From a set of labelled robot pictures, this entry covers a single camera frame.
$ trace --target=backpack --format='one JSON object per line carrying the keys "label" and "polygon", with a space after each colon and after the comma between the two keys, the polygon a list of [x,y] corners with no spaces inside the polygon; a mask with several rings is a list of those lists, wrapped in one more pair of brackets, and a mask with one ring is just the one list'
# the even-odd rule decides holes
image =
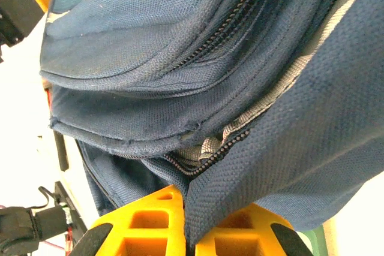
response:
{"label": "backpack", "polygon": [[384,170],[384,0],[53,0],[41,75],[100,215],[174,184],[193,247],[255,202],[296,230]]}

